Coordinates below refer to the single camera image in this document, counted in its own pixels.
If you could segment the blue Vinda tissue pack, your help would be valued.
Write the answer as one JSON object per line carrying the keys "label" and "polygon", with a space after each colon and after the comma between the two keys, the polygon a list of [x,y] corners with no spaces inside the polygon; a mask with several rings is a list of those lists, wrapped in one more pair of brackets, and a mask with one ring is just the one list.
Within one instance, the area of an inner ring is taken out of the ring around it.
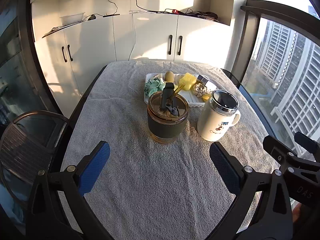
{"label": "blue Vinda tissue pack", "polygon": [[206,87],[210,87],[214,85],[210,80],[208,80],[206,77],[202,75],[197,76],[197,82],[203,84]]}

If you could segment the green flower cloth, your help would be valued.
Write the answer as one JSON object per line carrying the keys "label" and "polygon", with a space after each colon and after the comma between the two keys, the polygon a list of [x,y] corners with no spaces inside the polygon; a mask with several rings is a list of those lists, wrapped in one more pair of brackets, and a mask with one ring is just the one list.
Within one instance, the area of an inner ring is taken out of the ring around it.
{"label": "green flower cloth", "polygon": [[145,96],[150,97],[152,94],[162,91],[165,87],[165,83],[162,78],[154,77],[153,79],[150,79],[148,82],[144,85],[144,94]]}

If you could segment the yellow oval sponge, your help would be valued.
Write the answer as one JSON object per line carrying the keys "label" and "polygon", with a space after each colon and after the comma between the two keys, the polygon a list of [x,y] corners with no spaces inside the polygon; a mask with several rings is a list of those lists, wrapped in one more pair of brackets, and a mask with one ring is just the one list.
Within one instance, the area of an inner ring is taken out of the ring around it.
{"label": "yellow oval sponge", "polygon": [[207,101],[210,99],[210,97],[211,97],[211,94],[204,94],[204,95],[202,96],[202,100],[203,100],[204,102],[207,102]]}

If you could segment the black mesh chair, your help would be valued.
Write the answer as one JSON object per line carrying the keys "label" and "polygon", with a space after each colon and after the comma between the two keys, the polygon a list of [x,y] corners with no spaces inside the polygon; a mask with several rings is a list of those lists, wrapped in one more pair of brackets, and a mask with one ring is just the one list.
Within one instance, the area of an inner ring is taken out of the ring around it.
{"label": "black mesh chair", "polygon": [[1,181],[23,209],[38,171],[49,168],[68,123],[62,114],[28,111],[12,120],[1,135]]}

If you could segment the white ceramic mug steel lid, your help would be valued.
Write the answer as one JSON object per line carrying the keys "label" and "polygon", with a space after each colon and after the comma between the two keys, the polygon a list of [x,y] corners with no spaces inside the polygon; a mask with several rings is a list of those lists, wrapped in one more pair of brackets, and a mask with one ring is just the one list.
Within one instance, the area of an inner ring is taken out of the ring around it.
{"label": "white ceramic mug steel lid", "polygon": [[206,141],[220,140],[241,117],[238,100],[225,90],[214,90],[204,104],[197,122],[197,131]]}

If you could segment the grey towel table cover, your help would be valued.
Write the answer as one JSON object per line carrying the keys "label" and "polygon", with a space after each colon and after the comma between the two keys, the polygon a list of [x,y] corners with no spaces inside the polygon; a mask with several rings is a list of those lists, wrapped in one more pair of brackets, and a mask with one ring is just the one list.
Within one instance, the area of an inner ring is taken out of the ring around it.
{"label": "grey towel table cover", "polygon": [[210,159],[210,142],[197,132],[200,108],[189,110],[185,128],[173,143],[152,139],[145,77],[168,71],[204,75],[233,94],[241,118],[221,144],[258,172],[278,168],[263,150],[266,129],[221,69],[169,61],[110,63],[83,106],[62,167],[77,164],[98,142],[109,143],[110,158],[85,198],[115,239],[205,239],[234,200]]}

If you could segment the beige knotted plush toy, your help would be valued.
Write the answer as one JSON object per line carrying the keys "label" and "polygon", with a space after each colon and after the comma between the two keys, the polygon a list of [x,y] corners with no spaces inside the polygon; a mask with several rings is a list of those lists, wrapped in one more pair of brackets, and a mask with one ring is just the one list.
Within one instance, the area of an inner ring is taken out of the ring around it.
{"label": "beige knotted plush toy", "polygon": [[195,85],[193,85],[192,90],[193,90],[193,94],[198,98],[201,98],[202,96],[206,95],[209,92],[207,87],[202,83],[196,83]]}

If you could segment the yellow rectangular sponge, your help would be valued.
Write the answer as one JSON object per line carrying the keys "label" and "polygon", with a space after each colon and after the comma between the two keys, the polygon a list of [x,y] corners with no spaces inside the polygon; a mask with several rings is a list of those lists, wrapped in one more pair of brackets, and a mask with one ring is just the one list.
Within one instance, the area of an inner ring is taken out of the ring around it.
{"label": "yellow rectangular sponge", "polygon": [[193,85],[195,85],[196,81],[197,81],[196,76],[190,73],[185,73],[179,79],[178,85],[180,86],[181,84],[184,84],[182,89],[185,91],[189,91],[193,87]]}

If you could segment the amber glass cup green sleeve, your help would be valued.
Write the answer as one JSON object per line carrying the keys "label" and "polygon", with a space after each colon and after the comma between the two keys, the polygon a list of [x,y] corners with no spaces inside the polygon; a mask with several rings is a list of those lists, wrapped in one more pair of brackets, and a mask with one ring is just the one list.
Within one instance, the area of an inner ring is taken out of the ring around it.
{"label": "amber glass cup green sleeve", "polygon": [[174,84],[167,82],[162,91],[149,97],[147,105],[148,127],[156,142],[174,142],[185,128],[189,105],[176,92]]}

